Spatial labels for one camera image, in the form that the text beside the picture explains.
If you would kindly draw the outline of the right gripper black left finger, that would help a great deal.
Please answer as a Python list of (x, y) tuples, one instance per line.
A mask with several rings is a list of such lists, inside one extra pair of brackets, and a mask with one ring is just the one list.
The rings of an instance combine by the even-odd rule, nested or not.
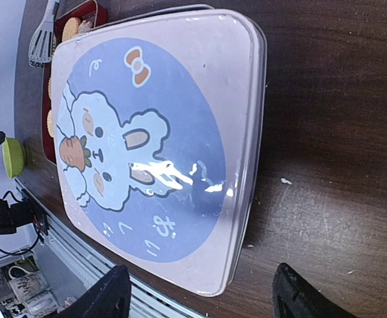
[(75, 303), (57, 314), (62, 318), (126, 317), (131, 304), (131, 281), (125, 265), (114, 266)]

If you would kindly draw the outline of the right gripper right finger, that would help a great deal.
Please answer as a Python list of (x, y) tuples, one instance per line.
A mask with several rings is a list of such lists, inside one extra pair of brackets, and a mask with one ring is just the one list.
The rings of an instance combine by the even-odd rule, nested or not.
[(278, 265), (272, 282), (274, 317), (353, 317), (330, 301), (283, 262)]

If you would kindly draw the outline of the metal food tongs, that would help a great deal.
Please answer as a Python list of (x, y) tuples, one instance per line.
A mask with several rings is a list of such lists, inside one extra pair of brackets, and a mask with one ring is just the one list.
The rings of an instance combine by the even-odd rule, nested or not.
[(49, 0), (43, 18), (35, 30), (28, 47), (28, 63), (32, 67), (43, 67), (52, 61), (54, 23), (60, 1)]

